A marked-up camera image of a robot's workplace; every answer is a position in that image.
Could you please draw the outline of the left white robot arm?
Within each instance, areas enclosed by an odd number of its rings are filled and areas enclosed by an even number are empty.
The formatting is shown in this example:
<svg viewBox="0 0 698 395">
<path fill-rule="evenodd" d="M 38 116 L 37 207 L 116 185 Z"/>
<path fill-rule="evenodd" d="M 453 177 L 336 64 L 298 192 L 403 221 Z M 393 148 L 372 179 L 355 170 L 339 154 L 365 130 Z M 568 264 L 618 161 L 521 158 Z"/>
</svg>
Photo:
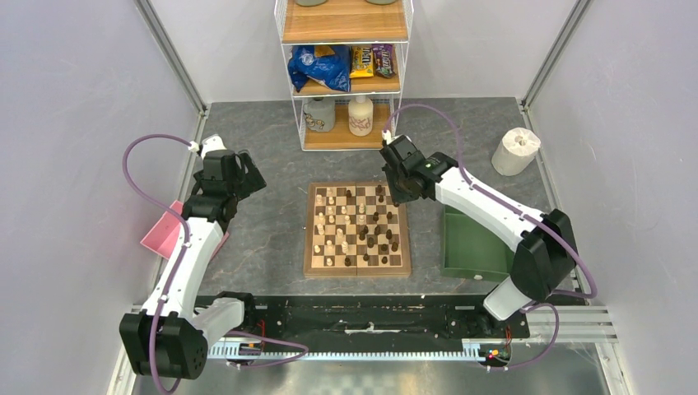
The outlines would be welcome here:
<svg viewBox="0 0 698 395">
<path fill-rule="evenodd" d="M 136 374 L 195 379 L 210 348 L 230 330 L 244 337 L 258 326 L 258 314 L 245 305 L 248 294 L 223 293 L 201 313 L 194 312 L 204 272 L 239 202 L 266 186 L 248 151 L 209 151 L 202 164 L 161 280 L 141 311 L 125 314 L 119 325 Z"/>
</svg>

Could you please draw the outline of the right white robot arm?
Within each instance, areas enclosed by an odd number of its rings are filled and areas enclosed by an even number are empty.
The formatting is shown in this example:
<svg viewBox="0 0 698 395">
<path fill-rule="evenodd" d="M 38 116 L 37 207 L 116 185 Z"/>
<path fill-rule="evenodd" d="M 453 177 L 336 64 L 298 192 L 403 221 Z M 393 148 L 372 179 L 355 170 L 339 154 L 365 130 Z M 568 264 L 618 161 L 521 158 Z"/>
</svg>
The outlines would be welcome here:
<svg viewBox="0 0 698 395">
<path fill-rule="evenodd" d="M 472 177 L 446 154 L 424 156 L 406 136 L 385 131 L 379 153 L 396 203 L 423 198 L 452 207 L 513 252 L 509 275 L 475 314 L 477 330 L 484 336 L 497 336 L 514 313 L 545 301 L 578 267 L 574 232 L 562 211 L 544 213 L 518 203 Z"/>
</svg>

